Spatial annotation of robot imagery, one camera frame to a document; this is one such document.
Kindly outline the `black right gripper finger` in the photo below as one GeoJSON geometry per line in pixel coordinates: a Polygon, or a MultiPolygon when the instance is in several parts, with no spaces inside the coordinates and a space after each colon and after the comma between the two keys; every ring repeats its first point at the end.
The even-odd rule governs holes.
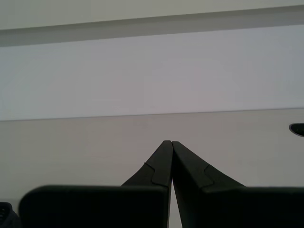
{"type": "Polygon", "coordinates": [[[302,228],[304,189],[246,187],[174,141],[172,180],[184,228],[302,228]]]}
{"type": "Polygon", "coordinates": [[[163,141],[121,186],[49,185],[19,204],[25,228],[166,228],[171,197],[172,143],[163,141]]]}

